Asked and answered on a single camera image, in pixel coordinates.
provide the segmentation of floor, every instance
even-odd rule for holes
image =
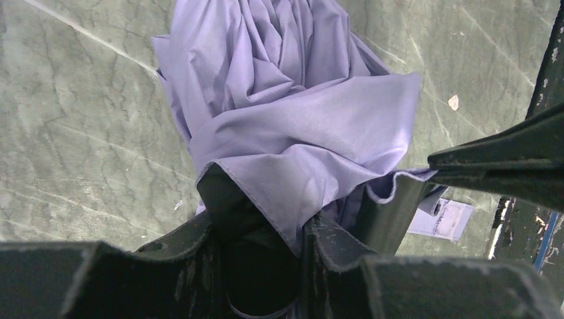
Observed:
[[[558,0],[340,0],[399,73],[424,74],[402,167],[525,117]],[[154,69],[172,0],[0,1],[0,241],[103,239],[135,249],[183,223],[195,172]],[[458,96],[459,108],[448,101]],[[481,257],[498,198],[459,243],[408,235],[403,255]]]

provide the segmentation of debris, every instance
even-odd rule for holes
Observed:
[[[448,99],[448,106],[455,111],[458,110],[458,95]]]
[[[184,201],[181,199],[176,205],[174,206],[174,210],[177,210],[180,206],[184,204]]]

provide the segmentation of fabric fold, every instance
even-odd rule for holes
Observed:
[[[295,254],[308,219],[408,149],[421,79],[392,74],[334,0],[178,0],[153,41],[198,181],[218,164]]]

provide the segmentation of marble vein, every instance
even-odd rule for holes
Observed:
[[[83,34],[84,36],[88,37],[89,39],[93,40],[94,42],[100,43],[101,45],[103,45],[104,47],[114,51],[115,53],[119,54],[120,56],[123,56],[124,58],[127,58],[128,60],[131,60],[132,62],[139,64],[143,69],[145,69],[147,71],[148,74],[151,74],[152,76],[156,76],[156,70],[153,66],[150,66],[148,64],[146,64],[145,62],[142,62],[141,60],[138,60],[137,58],[134,58],[133,56],[129,55],[128,53],[126,53],[125,51],[121,50],[120,48],[112,45],[111,43],[108,43],[102,39],[100,39],[98,36],[96,36],[94,33],[88,31],[87,29],[81,27],[80,25],[77,25],[75,22],[71,21],[70,19],[66,18],[65,16],[57,13],[54,10],[49,9],[48,7],[46,7],[45,5],[43,5],[42,3],[39,3],[35,0],[22,0],[25,1],[26,3],[28,3],[29,5],[32,5],[36,8],[38,8],[39,10],[47,13],[48,15],[52,16],[53,18],[59,20],[60,22],[63,22],[64,24],[72,27],[74,30],[76,30],[77,32],[80,32],[81,34]]]
[[[415,50],[415,53],[417,54],[417,57],[419,58],[421,64],[423,65],[423,68],[426,69],[425,67],[425,60],[423,59],[423,56],[421,55],[421,52],[419,50],[419,47],[417,46],[417,43],[415,43],[415,40],[410,37],[411,43],[413,44],[413,48]],[[452,141],[452,138],[450,138],[450,132],[448,131],[448,129],[445,127],[445,125],[442,123],[441,117],[439,116],[439,113],[437,111],[437,103],[436,101],[438,100],[438,98],[436,97],[436,90],[435,90],[435,85],[433,84],[433,81],[431,80],[431,77],[427,74],[427,72],[425,72],[425,78],[428,80],[429,85],[431,86],[431,99],[433,102],[433,111],[435,112],[435,115],[437,117],[437,122],[439,123],[439,126],[441,128],[441,130],[443,131],[444,135],[446,136],[446,139],[448,140],[448,143],[450,144],[450,146],[454,146],[454,142]]]
[[[129,153],[129,154],[135,156],[136,159],[139,158],[139,159],[141,159],[141,160],[145,160],[145,161],[147,161],[148,163],[151,163],[152,165],[154,165],[154,166],[156,166],[156,167],[158,167],[158,168],[160,168],[160,169],[164,169],[164,170],[166,170],[166,171],[170,171],[170,172],[175,173],[176,175],[178,175],[178,176],[180,176],[180,177],[182,177],[182,178],[184,178],[184,179],[187,179],[188,181],[195,182],[193,178],[188,177],[188,176],[186,176],[186,175],[184,175],[184,174],[182,174],[182,173],[179,173],[179,172],[177,172],[177,171],[175,171],[175,170],[173,170],[173,169],[171,169],[171,168],[168,168],[168,167],[166,167],[166,166],[163,166],[163,165],[161,165],[161,164],[159,164],[159,163],[157,163],[157,162],[155,162],[155,161],[152,161],[152,160],[150,160],[150,159],[144,157],[143,155],[138,154],[138,153],[136,153],[136,152],[134,152],[134,151],[132,151],[132,150],[130,150],[130,149],[128,149],[128,148],[124,148],[124,147],[119,146],[119,145],[117,145],[117,144],[114,144],[114,143],[112,143],[112,142],[108,142],[108,141],[101,140],[101,139],[99,139],[99,138],[97,138],[97,137],[95,137],[95,136],[93,136],[93,135],[91,135],[91,134],[87,134],[87,133],[81,132],[81,131],[79,131],[79,130],[75,130],[74,128],[70,128],[70,127],[68,127],[68,126],[64,126],[64,125],[59,124],[59,123],[53,123],[53,125],[54,125],[54,126],[59,126],[59,127],[64,128],[64,129],[66,129],[66,130],[72,131],[73,133],[78,134],[78,135],[80,135],[80,136],[85,136],[85,137],[90,138],[90,139],[92,139],[92,140],[95,140],[95,141],[97,141],[97,142],[100,142],[100,143],[103,143],[103,144],[107,144],[107,145],[109,145],[109,146],[111,146],[111,147],[113,147],[113,148],[117,148],[117,149],[119,149],[119,150],[122,150],[122,151],[124,151],[124,152],[127,152],[127,153]],[[155,142],[157,142],[157,141],[151,142],[149,145],[147,145],[147,148],[148,148],[149,146],[151,146],[152,144],[154,144]]]
[[[162,233],[159,233],[159,232],[156,232],[156,231],[152,231],[151,229],[148,229],[148,228],[146,228],[146,227],[139,226],[139,225],[135,225],[135,224],[131,223],[131,221],[129,221],[129,220],[123,218],[123,217],[120,217],[120,216],[117,216],[117,215],[112,215],[112,214],[109,214],[109,213],[105,213],[105,212],[103,212],[103,211],[97,211],[96,209],[92,209],[92,208],[90,208],[90,207],[88,207],[88,206],[86,206],[86,205],[77,203],[76,201],[73,201],[72,199],[66,198],[66,197],[64,197],[64,196],[60,196],[60,195],[57,195],[57,194],[49,193],[48,191],[42,191],[42,190],[40,190],[40,189],[37,189],[36,187],[33,187],[32,185],[27,185],[27,184],[25,184],[25,183],[20,183],[20,184],[23,184],[24,187],[26,187],[26,188],[28,188],[28,189],[32,189],[32,190],[34,190],[34,191],[36,191],[36,192],[38,192],[38,193],[42,193],[42,194],[45,194],[45,195],[48,195],[48,196],[51,196],[51,197],[54,197],[54,198],[57,198],[57,199],[61,199],[61,200],[63,200],[63,201],[66,201],[66,202],[68,202],[68,203],[70,203],[70,204],[72,204],[72,205],[74,205],[74,206],[77,206],[77,207],[80,207],[80,208],[84,209],[85,211],[89,211],[89,212],[91,212],[91,213],[96,213],[96,214],[98,214],[98,215],[102,215],[102,216],[105,216],[105,217],[110,217],[110,218],[115,218],[115,219],[118,219],[118,220],[121,220],[121,221],[125,221],[125,222],[127,222],[129,225],[131,225],[131,226],[133,226],[133,227],[142,229],[142,230],[144,230],[144,231],[148,231],[148,232],[153,233],[153,234],[155,234],[155,235],[157,235],[157,236],[162,236],[162,235],[164,235],[164,234],[162,234]],[[21,197],[25,197],[25,198],[27,198],[27,199],[31,199],[31,200],[33,200],[33,201],[40,201],[40,202],[42,202],[42,203],[46,203],[47,205],[52,205],[52,206],[55,206],[55,207],[61,207],[60,205],[57,205],[56,203],[52,203],[52,202],[50,202],[50,201],[45,201],[45,200],[39,199],[39,198],[37,198],[37,197],[35,197],[35,196],[25,195],[25,194],[23,194],[23,193],[20,193],[20,192],[18,192],[18,191],[14,191],[14,190],[12,190],[12,189],[7,189],[7,188],[4,188],[4,187],[0,187],[0,190],[7,191],[7,192],[9,192],[9,193],[12,193],[12,194],[14,194],[14,195],[18,195],[18,196],[21,196]]]
[[[496,51],[501,54],[503,57],[505,57],[509,63],[511,63],[511,65],[517,70],[519,71],[519,73],[524,77],[524,79],[526,79],[526,81],[529,83],[529,85],[531,87],[535,87],[535,83],[523,72],[523,70],[519,67],[519,65],[511,58],[509,57],[509,55],[507,55],[507,53],[505,53],[500,47],[499,45],[497,45],[497,43],[495,43],[495,41],[492,39],[492,37],[482,28],[482,26],[476,21],[476,19],[468,13],[468,11],[466,11],[466,9],[464,7],[460,7],[460,10],[462,11],[462,13],[464,13],[464,15],[470,20],[472,21],[472,23],[478,28],[478,30],[480,30],[484,36],[486,37],[486,39],[488,40],[488,42],[493,45],[496,49]]]
[[[11,220],[9,220],[9,219],[4,219],[4,218],[1,218],[0,221],[6,222],[6,223],[8,223],[8,224],[16,225],[16,226],[18,226],[18,227],[30,229],[30,230],[32,230],[32,231],[34,231],[34,232],[36,232],[36,233],[45,235],[45,236],[47,236],[47,237],[49,237],[49,238],[52,238],[52,239],[56,239],[56,240],[59,240],[59,241],[64,241],[64,240],[66,240],[66,239],[63,238],[63,237],[56,236],[56,235],[51,234],[51,233],[46,233],[46,232],[44,232],[44,231],[42,231],[42,230],[40,230],[39,228],[34,227],[34,226],[30,226],[30,225],[26,225],[26,224],[22,224],[22,223],[17,223],[17,222],[15,222],[15,221],[11,221]]]
[[[393,58],[394,60],[398,61],[401,64],[407,64],[407,62],[401,59],[399,56],[391,53],[390,51],[387,51],[386,49],[382,48],[376,42],[370,40],[369,38],[362,36],[362,39],[368,41],[371,45],[375,46],[378,50],[382,51],[383,53],[386,53],[390,58]]]

